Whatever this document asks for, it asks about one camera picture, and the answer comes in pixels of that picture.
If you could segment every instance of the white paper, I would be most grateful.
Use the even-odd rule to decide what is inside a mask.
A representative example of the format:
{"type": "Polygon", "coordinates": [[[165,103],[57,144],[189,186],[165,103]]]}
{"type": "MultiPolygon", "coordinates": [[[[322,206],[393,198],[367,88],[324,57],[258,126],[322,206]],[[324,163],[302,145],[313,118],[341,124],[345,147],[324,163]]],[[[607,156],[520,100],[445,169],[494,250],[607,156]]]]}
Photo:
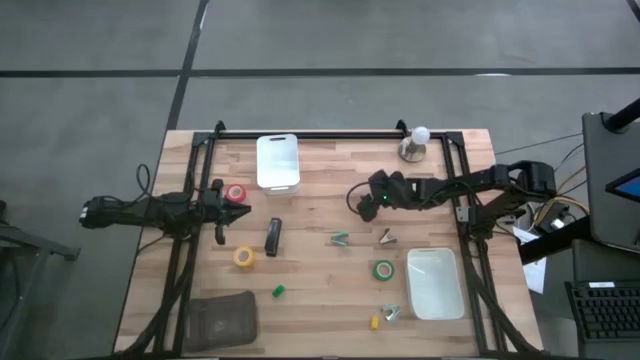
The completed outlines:
{"type": "MultiPolygon", "coordinates": [[[[522,241],[523,244],[538,238],[530,232],[513,227],[513,234],[522,241]]],[[[527,287],[539,294],[544,291],[544,272],[547,268],[547,258],[540,259],[524,267],[524,277],[527,280],[527,287]]]]}

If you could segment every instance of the wooden table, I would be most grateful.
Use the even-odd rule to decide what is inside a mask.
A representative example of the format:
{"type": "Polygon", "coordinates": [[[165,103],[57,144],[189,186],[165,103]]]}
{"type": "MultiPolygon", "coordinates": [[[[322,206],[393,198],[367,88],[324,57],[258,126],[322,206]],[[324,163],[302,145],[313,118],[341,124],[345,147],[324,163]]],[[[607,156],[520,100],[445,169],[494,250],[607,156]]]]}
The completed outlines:
{"type": "MultiPolygon", "coordinates": [[[[494,164],[489,132],[462,131],[471,171],[494,164]]],[[[192,131],[167,133],[154,194],[182,191],[192,134],[192,131]]],[[[392,140],[301,140],[298,193],[267,197],[256,185],[255,141],[218,140],[211,178],[221,178],[227,185],[244,184],[248,189],[246,203],[252,205],[253,210],[225,228],[225,246],[216,244],[212,224],[203,226],[191,297],[253,291],[258,304],[259,335],[253,344],[185,355],[476,355],[451,204],[422,212],[381,209],[371,223],[363,222],[345,204],[346,192],[381,168],[387,173],[400,170],[405,176],[446,178],[440,141],[430,141],[426,159],[417,164],[401,160],[396,153],[397,145],[398,142],[392,140]],[[267,258],[263,249],[271,217],[283,220],[276,258],[267,258]],[[387,227],[399,242],[383,247],[378,239],[387,227]],[[330,236],[339,231],[349,232],[346,248],[330,242],[330,236]],[[232,262],[233,250],[241,245],[250,246],[256,253],[256,262],[250,270],[238,268],[232,262]],[[409,249],[420,247],[448,247],[458,257],[458,273],[467,306],[462,319],[424,321],[411,315],[405,278],[406,256],[409,249]],[[372,276],[372,265],[381,259],[391,260],[396,268],[395,276],[388,282],[377,281],[372,276]],[[271,291],[278,284],[287,290],[274,299],[271,291]],[[381,305],[391,303],[399,304],[403,310],[400,319],[387,323],[381,317],[380,328],[371,331],[371,316],[379,314],[381,305]]],[[[366,191],[366,187],[361,187],[354,192],[354,206],[359,198],[355,195],[366,191]]],[[[480,198],[486,203],[496,194],[486,192],[480,198]]],[[[145,229],[140,246],[159,235],[158,230],[145,229]]],[[[116,350],[131,344],[158,309],[170,244],[171,240],[167,239],[149,247],[135,262],[116,350]]],[[[525,338],[541,349],[513,239],[496,235],[489,241],[489,257],[501,307],[525,338]]],[[[491,338],[486,308],[483,317],[487,337],[491,338]]],[[[167,348],[173,339],[173,327],[168,330],[167,348]]]]}

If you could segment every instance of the gray concrete floor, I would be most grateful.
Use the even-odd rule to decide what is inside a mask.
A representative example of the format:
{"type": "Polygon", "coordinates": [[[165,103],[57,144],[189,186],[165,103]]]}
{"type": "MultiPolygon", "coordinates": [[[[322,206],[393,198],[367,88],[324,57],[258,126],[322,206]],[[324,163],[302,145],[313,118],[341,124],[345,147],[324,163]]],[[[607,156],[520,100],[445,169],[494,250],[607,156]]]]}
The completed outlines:
{"type": "MultiPolygon", "coordinates": [[[[3,1],[0,70],[179,69],[197,2],[3,1]]],[[[634,66],[639,35],[624,0],[212,0],[194,68],[634,66]]],[[[90,231],[77,217],[92,196],[137,195],[135,167],[155,167],[176,82],[0,79],[8,219],[82,247],[75,263],[49,262],[23,356],[110,352],[139,230],[90,231]]],[[[640,76],[623,75],[191,79],[178,128],[388,128],[404,119],[489,128],[500,151],[578,132],[582,113],[616,111],[639,93],[640,76]]],[[[498,161],[556,165],[579,142],[498,161]]],[[[572,194],[587,201],[584,187],[572,194]]],[[[533,300],[545,347],[570,355],[575,328],[552,310],[568,263],[566,253],[551,259],[547,293],[533,300]]]]}

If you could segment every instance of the roll of tape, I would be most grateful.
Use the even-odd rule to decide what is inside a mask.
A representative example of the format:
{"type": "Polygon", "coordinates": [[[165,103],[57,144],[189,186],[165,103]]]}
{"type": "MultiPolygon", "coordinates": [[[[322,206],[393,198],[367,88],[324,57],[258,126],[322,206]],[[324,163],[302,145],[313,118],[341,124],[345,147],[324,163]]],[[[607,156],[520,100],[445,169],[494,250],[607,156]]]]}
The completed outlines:
{"type": "Polygon", "coordinates": [[[393,264],[388,260],[380,260],[373,266],[373,277],[376,280],[388,281],[393,277],[394,272],[393,264]]]}
{"type": "Polygon", "coordinates": [[[241,202],[247,197],[247,190],[240,184],[233,184],[227,188],[227,199],[235,202],[241,202]]]}
{"type": "Polygon", "coordinates": [[[255,260],[253,250],[248,246],[240,246],[233,252],[233,262],[240,267],[251,266],[255,260]]]}

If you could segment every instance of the keyboard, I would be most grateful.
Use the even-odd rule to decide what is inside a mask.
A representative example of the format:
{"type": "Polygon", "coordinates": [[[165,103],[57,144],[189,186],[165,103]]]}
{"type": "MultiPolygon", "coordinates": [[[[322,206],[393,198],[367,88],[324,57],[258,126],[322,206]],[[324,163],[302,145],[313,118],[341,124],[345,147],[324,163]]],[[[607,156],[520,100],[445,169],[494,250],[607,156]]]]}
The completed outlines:
{"type": "Polygon", "coordinates": [[[640,281],[565,282],[565,287],[583,342],[640,342],[640,281]]]}

